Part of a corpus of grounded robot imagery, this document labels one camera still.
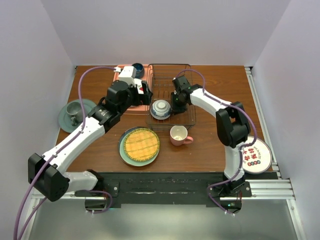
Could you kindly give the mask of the blue white porcelain bowl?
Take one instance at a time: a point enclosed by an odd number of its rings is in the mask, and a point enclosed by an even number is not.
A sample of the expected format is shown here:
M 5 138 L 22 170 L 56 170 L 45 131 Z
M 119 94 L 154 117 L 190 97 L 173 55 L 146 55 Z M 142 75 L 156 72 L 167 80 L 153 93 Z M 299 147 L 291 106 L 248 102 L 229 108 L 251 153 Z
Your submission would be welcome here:
M 151 108 L 150 114 L 156 120 L 166 120 L 171 116 L 171 105 L 163 99 L 156 100 Z

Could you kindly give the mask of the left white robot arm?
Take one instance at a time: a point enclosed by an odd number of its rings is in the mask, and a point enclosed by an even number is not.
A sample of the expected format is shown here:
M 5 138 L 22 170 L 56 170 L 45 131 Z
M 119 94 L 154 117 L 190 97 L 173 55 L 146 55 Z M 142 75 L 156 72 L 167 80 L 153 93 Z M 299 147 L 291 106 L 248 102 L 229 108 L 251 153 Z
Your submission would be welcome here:
M 140 86 L 114 81 L 107 95 L 100 99 L 76 130 L 43 155 L 34 153 L 29 157 L 29 183 L 51 202 L 67 192 L 82 190 L 99 196 L 104 190 L 101 176 L 93 170 L 67 172 L 68 167 L 91 143 L 115 126 L 128 108 L 150 105 L 152 96 L 146 81 Z

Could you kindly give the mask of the yellow woven bamboo plate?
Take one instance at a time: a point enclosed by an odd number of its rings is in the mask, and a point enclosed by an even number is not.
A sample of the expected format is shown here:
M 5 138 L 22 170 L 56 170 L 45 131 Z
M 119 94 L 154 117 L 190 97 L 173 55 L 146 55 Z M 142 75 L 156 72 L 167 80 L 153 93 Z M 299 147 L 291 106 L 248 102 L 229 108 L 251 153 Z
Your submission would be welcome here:
M 137 128 L 124 138 L 124 152 L 133 161 L 146 162 L 160 151 L 158 135 L 148 128 Z

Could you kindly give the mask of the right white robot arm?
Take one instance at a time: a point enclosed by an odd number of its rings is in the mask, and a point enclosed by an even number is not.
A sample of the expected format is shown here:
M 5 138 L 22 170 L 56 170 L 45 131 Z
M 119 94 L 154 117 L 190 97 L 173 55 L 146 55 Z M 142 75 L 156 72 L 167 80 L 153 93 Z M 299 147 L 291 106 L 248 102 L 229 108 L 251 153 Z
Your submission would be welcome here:
M 199 84 L 191 85 L 185 76 L 174 78 L 172 83 L 172 114 L 182 114 L 187 111 L 187 105 L 194 105 L 215 117 L 217 136 L 225 149 L 221 192 L 230 197 L 235 196 L 245 183 L 242 149 L 251 131 L 242 103 L 222 100 Z

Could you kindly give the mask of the light green flower plate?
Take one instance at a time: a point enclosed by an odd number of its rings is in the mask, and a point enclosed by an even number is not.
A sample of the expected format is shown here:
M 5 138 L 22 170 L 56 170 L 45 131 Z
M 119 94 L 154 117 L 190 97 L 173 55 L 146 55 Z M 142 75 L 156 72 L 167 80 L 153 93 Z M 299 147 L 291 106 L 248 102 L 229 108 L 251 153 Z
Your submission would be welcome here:
M 124 156 L 121 156 L 120 154 L 120 157 L 121 159 L 127 164 L 127 165 L 130 165 L 130 166 L 133 166 L 133 167 L 143 167 L 143 166 L 146 166 L 146 165 L 149 165 L 151 164 L 158 156 L 158 154 L 153 157 L 151 160 L 147 160 L 147 161 L 143 161 L 143 162 L 138 162 L 138 161 L 134 161 L 134 160 L 131 160 L 127 154 L 125 154 Z

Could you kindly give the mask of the pink ceramic mug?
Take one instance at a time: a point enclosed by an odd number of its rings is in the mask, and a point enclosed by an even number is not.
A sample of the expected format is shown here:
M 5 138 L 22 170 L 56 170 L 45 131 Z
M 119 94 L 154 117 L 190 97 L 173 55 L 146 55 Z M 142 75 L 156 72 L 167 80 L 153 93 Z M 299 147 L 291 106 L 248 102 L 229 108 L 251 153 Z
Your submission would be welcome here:
M 177 147 L 191 144 L 194 141 L 191 136 L 188 136 L 188 130 L 183 125 L 174 125 L 169 134 L 171 143 Z

